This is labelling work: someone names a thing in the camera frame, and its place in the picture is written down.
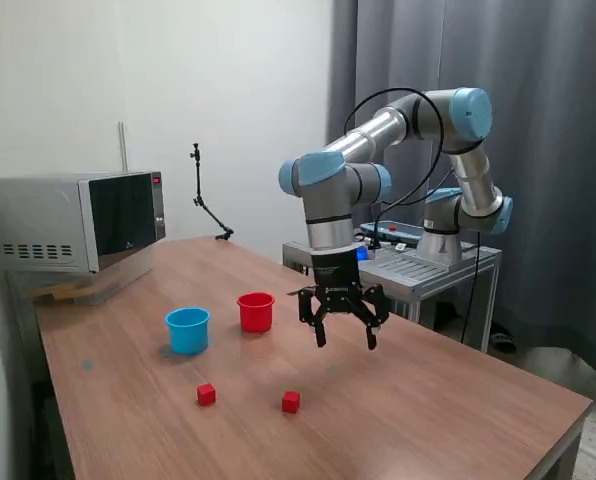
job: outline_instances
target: microwave oven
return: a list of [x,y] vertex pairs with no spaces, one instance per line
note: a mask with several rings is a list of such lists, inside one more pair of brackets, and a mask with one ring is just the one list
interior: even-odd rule
[[0,178],[0,270],[97,273],[164,237],[160,172]]

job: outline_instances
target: red cup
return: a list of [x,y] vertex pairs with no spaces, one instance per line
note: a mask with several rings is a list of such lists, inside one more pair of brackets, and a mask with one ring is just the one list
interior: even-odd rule
[[240,327],[245,332],[266,332],[271,328],[271,293],[253,292],[238,298],[240,305]]

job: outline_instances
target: microwave door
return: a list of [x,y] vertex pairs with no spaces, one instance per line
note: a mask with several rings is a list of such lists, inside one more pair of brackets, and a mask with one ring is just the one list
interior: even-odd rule
[[156,241],[150,174],[91,180],[89,194],[101,269]]

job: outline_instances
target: robotic arm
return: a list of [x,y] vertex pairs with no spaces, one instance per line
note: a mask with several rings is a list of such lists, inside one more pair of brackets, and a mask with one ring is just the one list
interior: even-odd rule
[[[511,199],[503,197],[491,180],[489,160],[481,142],[491,129],[491,104],[484,90],[458,88],[426,92],[441,113],[445,145],[459,189],[442,189],[427,200],[423,238],[418,254],[444,260],[447,240],[449,261],[459,260],[460,228],[501,233],[511,213]],[[325,344],[322,320],[328,312],[353,313],[366,326],[369,349],[388,318],[387,299],[380,285],[360,285],[351,209],[384,200],[391,188],[389,172],[367,163],[376,153],[404,140],[437,139],[438,118],[417,95],[407,95],[378,110],[368,122],[327,145],[322,151],[285,162],[278,180],[282,190],[302,197],[315,292],[299,292],[300,321]],[[311,297],[321,305],[313,314]],[[371,312],[364,302],[374,305]]]

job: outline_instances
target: flexible arm stand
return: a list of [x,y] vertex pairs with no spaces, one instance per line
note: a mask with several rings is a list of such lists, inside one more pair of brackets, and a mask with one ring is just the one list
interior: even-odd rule
[[198,149],[197,143],[194,143],[194,151],[193,153],[190,153],[189,156],[196,159],[196,197],[194,198],[194,205],[197,207],[202,207],[202,209],[214,219],[220,228],[224,230],[225,233],[216,235],[216,240],[229,240],[229,237],[234,234],[234,231],[218,220],[213,213],[211,213],[211,210],[209,210],[209,207],[207,207],[205,201],[202,199],[202,195],[200,194],[200,150]]

